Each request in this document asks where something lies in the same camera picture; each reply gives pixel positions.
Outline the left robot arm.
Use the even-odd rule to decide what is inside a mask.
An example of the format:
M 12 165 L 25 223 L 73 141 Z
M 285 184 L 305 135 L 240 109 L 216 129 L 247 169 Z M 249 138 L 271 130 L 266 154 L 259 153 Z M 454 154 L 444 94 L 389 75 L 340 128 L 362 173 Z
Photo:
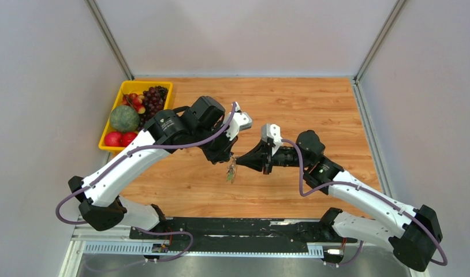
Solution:
M 59 202 L 55 215 L 66 224 L 79 225 L 79 221 L 60 214 L 63 204 L 75 197 L 80 202 L 82 223 L 97 231 L 124 225 L 144 229 L 153 239 L 162 238 L 167 224 L 158 206 L 130 201 L 120 195 L 123 189 L 178 149 L 198 147 L 212 164 L 229 162 L 239 132 L 251 126 L 251 118 L 237 102 L 226 113 L 210 96 L 201 96 L 191 106 L 161 110 L 105 166 L 85 178 L 72 177 L 72 193 Z

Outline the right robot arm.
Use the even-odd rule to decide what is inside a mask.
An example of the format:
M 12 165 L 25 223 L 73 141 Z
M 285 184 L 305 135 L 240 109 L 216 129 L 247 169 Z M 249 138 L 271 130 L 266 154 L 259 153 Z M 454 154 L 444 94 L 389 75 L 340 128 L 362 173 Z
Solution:
M 313 130 L 300 133 L 292 142 L 281 137 L 277 125 L 269 125 L 258 145 L 237 157 L 235 163 L 263 174 L 271 173 L 273 167 L 298 167 L 300 196 L 321 192 L 372 217 L 328 209 L 320 219 L 321 236 L 328 241 L 342 237 L 369 242 L 392 252 L 403 265 L 419 272 L 425 271 L 429 263 L 448 264 L 440 245 L 441 227 L 432 208 L 416 208 L 373 189 L 326 157 L 324 151 L 324 144 Z

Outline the dark grape bunch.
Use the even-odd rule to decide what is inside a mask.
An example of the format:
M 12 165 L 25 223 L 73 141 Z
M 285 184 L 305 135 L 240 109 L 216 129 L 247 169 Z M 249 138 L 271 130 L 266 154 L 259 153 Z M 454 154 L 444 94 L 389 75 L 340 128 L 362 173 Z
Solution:
M 167 93 L 167 88 L 156 86 L 150 87 L 136 98 L 141 101 L 140 105 L 136 107 L 140 117 L 140 127 L 143 127 L 156 113 L 164 109 Z

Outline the red apple right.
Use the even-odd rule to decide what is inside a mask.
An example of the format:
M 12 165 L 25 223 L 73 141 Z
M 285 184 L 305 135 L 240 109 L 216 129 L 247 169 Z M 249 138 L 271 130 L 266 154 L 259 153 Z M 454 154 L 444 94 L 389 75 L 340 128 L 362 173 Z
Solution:
M 121 146 L 127 147 L 129 144 L 133 142 L 133 140 L 137 137 L 138 133 L 135 132 L 127 132 L 122 135 L 121 139 Z

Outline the red apple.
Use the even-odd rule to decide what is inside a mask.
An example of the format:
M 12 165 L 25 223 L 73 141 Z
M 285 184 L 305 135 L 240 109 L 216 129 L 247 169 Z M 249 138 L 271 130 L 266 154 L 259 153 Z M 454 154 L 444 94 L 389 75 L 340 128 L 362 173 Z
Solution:
M 129 144 L 133 142 L 133 140 L 137 137 L 138 133 L 135 132 L 127 132 L 122 135 L 121 139 L 121 146 L 127 147 Z
M 121 147 L 123 134 L 118 131 L 113 131 L 105 135 L 103 142 L 107 147 Z

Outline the small red fruits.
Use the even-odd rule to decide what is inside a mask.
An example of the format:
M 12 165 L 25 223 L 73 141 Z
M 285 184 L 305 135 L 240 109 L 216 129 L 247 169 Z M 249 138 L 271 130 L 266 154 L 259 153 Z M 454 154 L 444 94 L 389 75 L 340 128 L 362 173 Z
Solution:
M 123 94 L 122 104 L 133 107 L 138 114 L 144 114 L 146 108 L 143 105 L 143 99 L 144 96 L 137 93 Z

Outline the green melon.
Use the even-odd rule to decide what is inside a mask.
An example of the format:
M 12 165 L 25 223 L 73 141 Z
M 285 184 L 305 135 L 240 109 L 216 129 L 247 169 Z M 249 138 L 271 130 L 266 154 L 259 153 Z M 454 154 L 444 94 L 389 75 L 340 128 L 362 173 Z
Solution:
M 116 131 L 122 133 L 133 132 L 140 125 L 140 117 L 133 107 L 120 105 L 110 113 L 109 122 L 110 126 Z

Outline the red apple left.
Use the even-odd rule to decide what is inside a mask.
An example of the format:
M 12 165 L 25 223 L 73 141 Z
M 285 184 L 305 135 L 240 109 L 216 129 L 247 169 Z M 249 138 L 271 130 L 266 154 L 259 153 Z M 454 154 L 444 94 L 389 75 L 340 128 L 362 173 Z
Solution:
M 123 134 L 118 131 L 113 131 L 105 135 L 103 142 L 107 147 L 121 147 Z

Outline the yellow plastic bin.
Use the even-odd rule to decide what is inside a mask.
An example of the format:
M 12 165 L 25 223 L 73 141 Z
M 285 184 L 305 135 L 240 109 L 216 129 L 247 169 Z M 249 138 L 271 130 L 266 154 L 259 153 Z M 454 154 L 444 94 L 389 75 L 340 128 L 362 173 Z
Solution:
M 99 148 L 120 153 L 133 134 L 157 113 L 173 107 L 173 84 L 167 81 L 124 81 L 100 138 Z

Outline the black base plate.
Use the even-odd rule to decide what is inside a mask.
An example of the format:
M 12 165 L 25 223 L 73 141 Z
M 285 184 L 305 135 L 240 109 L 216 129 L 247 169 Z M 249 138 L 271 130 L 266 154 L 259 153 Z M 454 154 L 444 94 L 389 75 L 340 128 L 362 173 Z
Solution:
M 340 245 L 340 237 L 317 219 L 173 217 L 148 235 L 131 228 L 131 239 L 161 239 L 170 250 L 233 253 L 304 253 L 308 243 Z

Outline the aluminium frame post left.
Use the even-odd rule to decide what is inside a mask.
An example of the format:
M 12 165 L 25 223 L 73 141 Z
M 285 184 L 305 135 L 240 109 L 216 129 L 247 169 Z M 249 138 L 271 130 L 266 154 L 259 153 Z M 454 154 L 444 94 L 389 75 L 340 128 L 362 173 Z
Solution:
M 103 13 L 100 10 L 100 7 L 95 0 L 85 0 L 84 1 L 86 5 L 88 6 L 92 17 L 96 21 L 106 43 L 110 47 L 110 50 L 117 61 L 120 69 L 122 70 L 123 74 L 125 75 L 127 80 L 134 80 L 134 74 L 132 73 L 122 51 L 120 50 L 120 47 L 118 43 L 116 42 L 107 22 L 106 19 L 103 16 Z

